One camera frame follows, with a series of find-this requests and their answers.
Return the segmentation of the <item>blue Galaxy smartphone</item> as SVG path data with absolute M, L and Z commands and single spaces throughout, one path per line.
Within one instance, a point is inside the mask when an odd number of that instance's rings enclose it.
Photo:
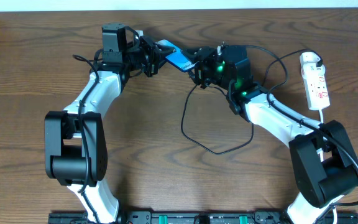
M 166 39 L 160 40 L 156 43 L 161 43 L 163 45 L 168 45 L 168 44 L 174 45 L 172 42 L 170 42 L 169 40 L 166 40 Z M 177 51 L 172 54 L 163 54 L 162 58 L 164 59 L 164 61 L 170 63 L 171 65 L 173 65 L 174 67 L 179 69 L 181 72 L 188 72 L 189 70 L 194 69 L 196 64 L 189 61 L 182 54 L 182 52 L 181 52 L 182 49 L 179 48 L 178 46 L 176 46 L 176 50 Z

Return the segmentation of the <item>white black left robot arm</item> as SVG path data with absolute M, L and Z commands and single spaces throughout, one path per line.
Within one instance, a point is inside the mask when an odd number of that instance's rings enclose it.
M 136 36 L 103 40 L 93 59 L 73 58 L 90 66 L 89 81 L 77 98 L 44 119 L 45 171 L 67 187 L 86 209 L 89 223 L 124 223 L 125 214 L 104 178 L 108 151 L 103 118 L 122 93 L 131 71 L 155 75 L 166 58 L 177 52 L 167 40 Z

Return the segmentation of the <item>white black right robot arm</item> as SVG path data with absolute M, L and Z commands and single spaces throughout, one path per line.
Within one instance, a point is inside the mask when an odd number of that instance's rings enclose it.
M 232 112 L 274 135 L 290 150 L 299 193 L 285 210 L 288 223 L 317 223 L 358 187 L 358 158 L 344 126 L 303 116 L 254 81 L 245 45 L 186 49 L 195 85 L 227 91 Z

